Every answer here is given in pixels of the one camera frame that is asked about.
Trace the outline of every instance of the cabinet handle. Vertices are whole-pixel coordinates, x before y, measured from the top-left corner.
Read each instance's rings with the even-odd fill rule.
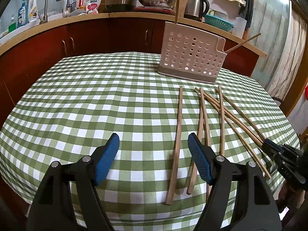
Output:
[[[66,49],[66,44],[65,44],[65,41],[62,40],[63,44],[64,44],[64,52],[65,52],[65,57],[67,57],[67,49]]]
[[[145,36],[144,36],[144,41],[145,41],[145,45],[147,45],[147,33],[148,33],[148,29],[147,29],[147,31],[145,32]]]
[[[70,39],[72,40],[72,45],[73,45],[73,53],[75,53],[75,43],[74,43],[74,39],[72,37],[70,37]]]

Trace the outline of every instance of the green colander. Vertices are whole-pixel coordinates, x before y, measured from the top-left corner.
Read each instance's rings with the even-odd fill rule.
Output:
[[[224,31],[230,31],[233,29],[234,25],[232,23],[229,23],[225,20],[222,20],[218,17],[212,16],[212,15],[205,15],[204,16],[204,22],[206,24],[209,24],[211,26],[217,27],[219,29],[222,29]]]

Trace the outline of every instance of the wooden countertop edge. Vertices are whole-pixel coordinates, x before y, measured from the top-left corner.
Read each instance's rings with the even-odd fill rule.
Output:
[[[174,18],[175,18],[175,16],[157,14],[157,13],[120,12],[120,13],[102,13],[102,14],[81,15],[81,16],[75,16],[75,17],[69,17],[69,18],[56,19],[48,23],[44,23],[42,25],[38,25],[28,30],[25,30],[19,33],[18,35],[12,37],[10,40],[8,40],[7,42],[5,42],[4,44],[0,46],[0,55],[2,55],[3,53],[8,51],[10,48],[14,47],[15,45],[17,45],[18,43],[26,40],[27,38],[37,35],[39,33],[42,33],[44,31],[47,31],[49,29],[55,28],[55,27],[63,26],[63,25],[70,24],[73,22],[78,22],[78,21],[86,21],[86,20],[99,19],[99,18],[120,18],[120,17],[151,18],[151,19],[159,19],[159,20],[165,20],[165,21],[171,21],[171,22],[174,21]],[[226,31],[223,31],[219,28],[210,26],[205,23],[201,23],[201,22],[186,19],[186,18],[179,18],[178,22],[181,24],[188,25],[188,26],[201,28],[203,30],[206,30],[211,33],[225,37],[236,43],[242,43],[244,41],[243,39],[238,38]],[[266,54],[264,52],[262,52],[260,49],[256,48],[255,46],[251,45],[250,43],[245,43],[243,46],[251,50],[252,52],[256,53],[260,57],[263,57],[263,58],[266,57]]]

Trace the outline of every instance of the green gingham tablecloth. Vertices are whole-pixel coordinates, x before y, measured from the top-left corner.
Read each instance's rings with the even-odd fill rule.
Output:
[[[91,155],[116,132],[119,151],[107,180],[97,187],[114,228],[192,230],[204,208],[206,193],[198,175],[193,194],[186,194],[192,164],[187,137],[197,130],[200,107],[193,89],[201,86],[218,98],[214,91],[217,85],[159,75],[159,61],[159,54],[130,52],[69,57],[55,64],[25,93],[0,132],[0,170],[6,183],[31,203],[52,161],[76,162]],[[256,81],[221,69],[217,84],[265,137],[299,147],[288,120]],[[182,148],[174,201],[166,206],[180,85]],[[220,116],[206,104],[212,149],[218,152]],[[227,102],[224,105],[245,122]],[[252,160],[228,124],[225,128],[228,160],[242,164]],[[282,182],[276,165],[260,153],[246,133],[243,135],[270,170],[268,184],[275,191]],[[74,184],[71,190],[78,223],[85,225]],[[223,226],[231,219],[235,192],[233,184]]]

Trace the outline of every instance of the cup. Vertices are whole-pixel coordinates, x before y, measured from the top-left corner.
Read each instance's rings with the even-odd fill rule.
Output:
[[[246,23],[247,21],[245,19],[241,17],[236,17],[232,34],[239,38],[242,38],[245,31]]]
[[[213,12],[212,16],[218,17],[222,20],[227,20],[227,15],[223,12],[214,10],[214,9],[210,9],[210,11],[208,12],[208,14],[210,15]]]

